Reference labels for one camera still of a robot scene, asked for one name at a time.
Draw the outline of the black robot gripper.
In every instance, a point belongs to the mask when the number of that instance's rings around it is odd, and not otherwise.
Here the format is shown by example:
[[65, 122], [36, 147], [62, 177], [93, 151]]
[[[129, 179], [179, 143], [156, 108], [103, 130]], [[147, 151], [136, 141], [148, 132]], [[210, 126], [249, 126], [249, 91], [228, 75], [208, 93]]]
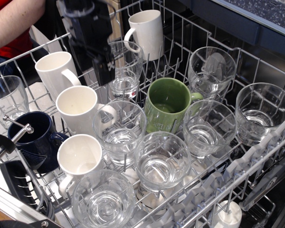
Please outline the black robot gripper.
[[104, 0], [65, 0], [70, 20], [70, 45], [77, 62], [93, 60], [96, 79], [104, 86], [115, 79], [115, 61], [107, 39], [112, 33], [108, 4]]

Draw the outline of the person forearm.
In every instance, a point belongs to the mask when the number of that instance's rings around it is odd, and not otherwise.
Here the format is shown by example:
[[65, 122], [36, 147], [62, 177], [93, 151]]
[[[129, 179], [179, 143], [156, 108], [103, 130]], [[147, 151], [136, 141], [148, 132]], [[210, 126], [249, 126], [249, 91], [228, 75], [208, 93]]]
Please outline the person forearm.
[[44, 14], [44, 0], [13, 0], [0, 10], [0, 48], [19, 37]]

